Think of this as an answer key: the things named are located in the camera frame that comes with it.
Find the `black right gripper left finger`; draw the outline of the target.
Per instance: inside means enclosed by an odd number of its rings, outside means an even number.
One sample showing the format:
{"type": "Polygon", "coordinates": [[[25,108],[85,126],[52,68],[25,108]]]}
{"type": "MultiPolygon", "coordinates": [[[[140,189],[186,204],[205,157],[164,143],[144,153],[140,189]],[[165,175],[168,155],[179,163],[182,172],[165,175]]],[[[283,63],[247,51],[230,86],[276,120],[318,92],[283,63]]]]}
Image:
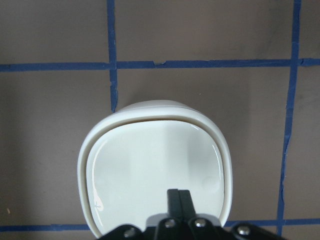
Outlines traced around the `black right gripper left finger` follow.
{"type": "Polygon", "coordinates": [[[167,212],[170,217],[181,218],[181,202],[178,189],[167,190],[167,212]]]}

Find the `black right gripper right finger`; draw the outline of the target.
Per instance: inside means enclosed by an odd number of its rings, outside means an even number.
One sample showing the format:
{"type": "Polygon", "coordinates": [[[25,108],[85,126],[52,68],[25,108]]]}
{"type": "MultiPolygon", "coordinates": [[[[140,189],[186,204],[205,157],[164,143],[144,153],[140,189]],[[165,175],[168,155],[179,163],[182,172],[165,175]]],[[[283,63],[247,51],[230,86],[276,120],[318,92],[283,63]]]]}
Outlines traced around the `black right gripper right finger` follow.
{"type": "Polygon", "coordinates": [[[192,219],[196,216],[195,207],[189,190],[179,190],[181,216],[183,219],[192,219]]]}

